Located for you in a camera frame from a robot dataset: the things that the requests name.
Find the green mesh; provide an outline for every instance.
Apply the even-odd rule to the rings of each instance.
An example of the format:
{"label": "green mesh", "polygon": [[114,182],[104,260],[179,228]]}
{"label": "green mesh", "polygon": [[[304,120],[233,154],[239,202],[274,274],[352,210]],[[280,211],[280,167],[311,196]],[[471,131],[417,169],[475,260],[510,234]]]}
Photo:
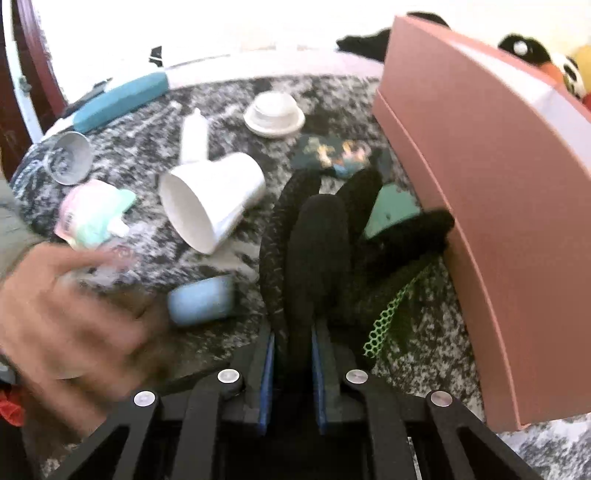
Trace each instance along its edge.
{"label": "green mesh", "polygon": [[363,346],[363,355],[370,358],[377,358],[382,348],[384,347],[384,341],[388,337],[388,331],[390,330],[390,324],[392,318],[398,310],[400,302],[404,300],[404,297],[408,294],[413,285],[421,278],[427,271],[428,267],[423,268],[421,273],[414,277],[408,282],[403,288],[398,290],[396,297],[388,303],[388,307],[379,314],[379,319],[374,322],[374,329],[369,334],[369,340]]}

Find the colorful card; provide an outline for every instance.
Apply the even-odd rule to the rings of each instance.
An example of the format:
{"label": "colorful card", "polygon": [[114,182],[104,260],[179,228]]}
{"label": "colorful card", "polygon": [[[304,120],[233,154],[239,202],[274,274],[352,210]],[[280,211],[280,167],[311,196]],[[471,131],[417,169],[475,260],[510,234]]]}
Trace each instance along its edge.
{"label": "colorful card", "polygon": [[321,170],[340,179],[347,179],[370,165],[371,153],[371,147],[362,140],[302,135],[291,159],[291,166],[296,170]]}

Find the plastic bottle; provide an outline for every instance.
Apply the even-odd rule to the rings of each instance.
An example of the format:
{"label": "plastic bottle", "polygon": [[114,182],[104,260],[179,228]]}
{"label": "plastic bottle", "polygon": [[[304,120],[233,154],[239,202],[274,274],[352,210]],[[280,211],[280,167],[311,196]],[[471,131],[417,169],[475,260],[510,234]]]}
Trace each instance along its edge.
{"label": "plastic bottle", "polygon": [[207,160],[209,157],[209,126],[199,108],[184,118],[181,131],[181,164]]}

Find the sleeve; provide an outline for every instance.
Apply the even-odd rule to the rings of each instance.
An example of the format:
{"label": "sleeve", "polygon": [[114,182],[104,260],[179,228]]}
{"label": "sleeve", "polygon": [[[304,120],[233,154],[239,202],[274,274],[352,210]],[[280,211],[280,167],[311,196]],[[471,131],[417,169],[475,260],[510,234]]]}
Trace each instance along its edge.
{"label": "sleeve", "polygon": [[0,174],[0,279],[43,237],[30,232],[18,216],[17,203]]}

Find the pink cardboard box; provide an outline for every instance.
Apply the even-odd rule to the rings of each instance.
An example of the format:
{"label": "pink cardboard box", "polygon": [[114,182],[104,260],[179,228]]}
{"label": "pink cardboard box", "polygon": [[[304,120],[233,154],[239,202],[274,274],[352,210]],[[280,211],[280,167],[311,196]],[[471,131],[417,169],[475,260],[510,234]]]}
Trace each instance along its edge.
{"label": "pink cardboard box", "polygon": [[456,218],[446,264],[489,426],[591,411],[591,115],[519,59],[394,22],[374,114],[424,208]]}

